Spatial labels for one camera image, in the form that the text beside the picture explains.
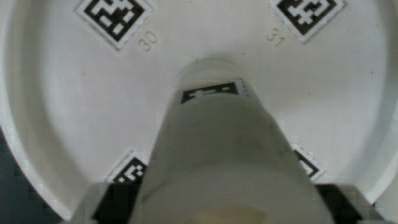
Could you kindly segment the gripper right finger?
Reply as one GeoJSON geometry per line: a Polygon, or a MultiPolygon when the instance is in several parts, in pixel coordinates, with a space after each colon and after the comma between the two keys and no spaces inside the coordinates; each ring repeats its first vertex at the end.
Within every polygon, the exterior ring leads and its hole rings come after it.
{"type": "Polygon", "coordinates": [[[360,189],[353,185],[317,184],[335,224],[383,224],[383,217],[360,189]]]}

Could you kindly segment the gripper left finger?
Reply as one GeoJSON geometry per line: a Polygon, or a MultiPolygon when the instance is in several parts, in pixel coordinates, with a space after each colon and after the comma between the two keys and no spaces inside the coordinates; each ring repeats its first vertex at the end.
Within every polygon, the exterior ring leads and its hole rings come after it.
{"type": "Polygon", "coordinates": [[[141,185],[97,183],[90,187],[70,224],[129,224],[141,185]]]}

